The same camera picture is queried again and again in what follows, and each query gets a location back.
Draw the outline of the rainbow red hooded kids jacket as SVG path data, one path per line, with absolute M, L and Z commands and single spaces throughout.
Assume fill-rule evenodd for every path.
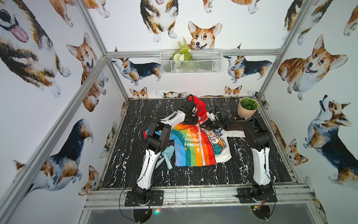
M 175 166 L 177 167 L 201 167 L 224 163 L 232 156 L 230 153 L 228 138 L 245 137 L 243 131 L 225 131 L 215 129 L 208 131 L 200 128 L 200 124 L 208 119 L 206 104 L 194 96 L 197 105 L 199 121 L 197 125 L 184 125 L 183 123 L 173 127 L 169 141 L 174 142 Z

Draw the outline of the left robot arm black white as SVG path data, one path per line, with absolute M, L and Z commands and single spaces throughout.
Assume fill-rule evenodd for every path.
M 140 203 L 148 203 L 151 197 L 153 172 L 159 156 L 167 148 L 172 128 L 183 122 L 195 125 L 198 120 L 197 113 L 184 112 L 183 109 L 180 109 L 168 117 L 155 120 L 150 124 L 145 138 L 144 164 L 139 179 L 132 188 L 134 196 Z

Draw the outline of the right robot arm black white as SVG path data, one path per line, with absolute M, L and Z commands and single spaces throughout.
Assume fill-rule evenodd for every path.
M 272 138 L 267 128 L 263 127 L 262 118 L 234 117 L 222 120 L 222 117 L 219 117 L 215 121 L 208 119 L 200 127 L 207 130 L 221 128 L 225 131 L 244 132 L 246 144 L 250 146 L 253 154 L 254 173 L 250 192 L 237 195 L 237 197 L 252 198 L 258 202 L 265 200 L 265 197 L 273 191 L 273 183 L 269 176 L 269 152 Z

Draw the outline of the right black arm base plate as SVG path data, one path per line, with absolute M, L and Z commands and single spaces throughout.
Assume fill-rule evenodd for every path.
M 274 194 L 273 188 L 238 188 L 236 198 L 239 199 L 240 203 L 262 203 L 264 201 L 267 203 L 277 202 L 277 197 Z

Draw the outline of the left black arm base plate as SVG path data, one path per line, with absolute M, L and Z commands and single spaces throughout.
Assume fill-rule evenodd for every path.
M 163 190 L 151 190 L 140 194 L 137 192 L 129 191 L 125 199 L 125 207 L 137 207 L 137 206 L 161 206 L 163 205 L 164 191 Z

